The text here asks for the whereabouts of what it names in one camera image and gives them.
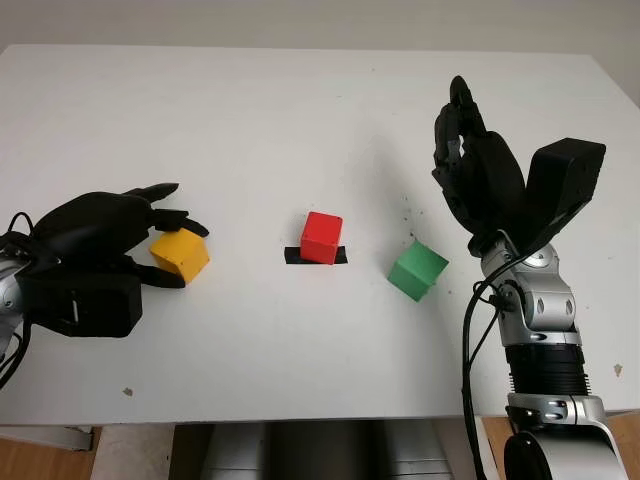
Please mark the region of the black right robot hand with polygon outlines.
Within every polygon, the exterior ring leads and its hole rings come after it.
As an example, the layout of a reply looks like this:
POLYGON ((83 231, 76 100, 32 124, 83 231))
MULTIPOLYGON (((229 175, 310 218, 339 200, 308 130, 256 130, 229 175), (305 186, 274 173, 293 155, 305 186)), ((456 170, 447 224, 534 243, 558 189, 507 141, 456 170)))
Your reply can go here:
POLYGON ((468 249, 481 257, 508 232, 523 206, 525 183, 504 138, 486 128, 466 81, 455 76, 449 102, 434 124, 432 175, 455 219, 471 233, 468 249))

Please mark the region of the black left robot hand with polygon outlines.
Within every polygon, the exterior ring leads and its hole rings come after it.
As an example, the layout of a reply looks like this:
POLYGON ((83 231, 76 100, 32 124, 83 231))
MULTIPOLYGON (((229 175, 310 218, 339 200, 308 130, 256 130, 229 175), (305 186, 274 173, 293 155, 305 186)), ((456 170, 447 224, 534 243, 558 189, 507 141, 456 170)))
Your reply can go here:
POLYGON ((66 266, 133 275, 154 287, 183 288, 186 283, 179 275, 140 265, 127 254, 149 237, 150 229, 185 229, 201 238, 209 235, 209 230, 190 219, 187 211, 152 207, 177 188, 176 183, 160 183, 124 193, 80 195, 40 219, 31 237, 66 266))

